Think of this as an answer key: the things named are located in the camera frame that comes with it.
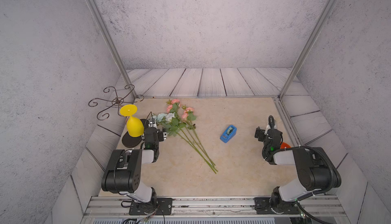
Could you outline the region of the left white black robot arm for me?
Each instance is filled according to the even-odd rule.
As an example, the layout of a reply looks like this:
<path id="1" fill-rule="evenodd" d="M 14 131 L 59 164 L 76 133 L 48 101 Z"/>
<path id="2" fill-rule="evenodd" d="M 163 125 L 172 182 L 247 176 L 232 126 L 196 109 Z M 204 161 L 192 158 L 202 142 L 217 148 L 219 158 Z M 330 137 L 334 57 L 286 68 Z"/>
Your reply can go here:
<path id="1" fill-rule="evenodd" d="M 155 163 L 159 157 L 159 144 L 167 138 L 166 129 L 150 127 L 145 136 L 132 137 L 126 132 L 123 139 L 144 147 L 130 150 L 114 150 L 101 181 L 103 191 L 131 198 L 135 203 L 155 208 L 157 197 L 154 188 L 142 182 L 142 165 Z"/>

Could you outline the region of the artificial flower bouquet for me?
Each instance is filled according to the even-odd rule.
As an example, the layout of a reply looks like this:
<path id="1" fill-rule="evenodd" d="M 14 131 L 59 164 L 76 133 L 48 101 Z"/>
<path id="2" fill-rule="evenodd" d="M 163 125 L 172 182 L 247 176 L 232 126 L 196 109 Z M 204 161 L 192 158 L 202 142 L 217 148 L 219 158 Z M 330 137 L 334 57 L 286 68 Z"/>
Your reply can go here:
<path id="1" fill-rule="evenodd" d="M 182 105 L 178 99 L 168 100 L 166 112 L 153 114 L 152 118 L 158 126 L 167 130 L 168 136 L 178 136 L 190 145 L 215 174 L 219 172 L 196 132 L 194 121 L 197 117 L 192 107 Z"/>

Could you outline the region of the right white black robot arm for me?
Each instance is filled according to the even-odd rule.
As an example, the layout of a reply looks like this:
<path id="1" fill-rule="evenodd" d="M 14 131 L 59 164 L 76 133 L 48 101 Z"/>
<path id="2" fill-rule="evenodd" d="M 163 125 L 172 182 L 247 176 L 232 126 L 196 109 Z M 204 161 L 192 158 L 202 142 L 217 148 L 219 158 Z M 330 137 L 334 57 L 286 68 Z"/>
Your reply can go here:
<path id="1" fill-rule="evenodd" d="M 257 127 L 255 138 L 263 142 L 262 157 L 267 163 L 296 169 L 294 180 L 273 189 L 269 206 L 274 213 L 283 214 L 301 200 L 341 186 L 342 178 L 323 148 L 282 148 L 283 133 L 270 126 Z"/>

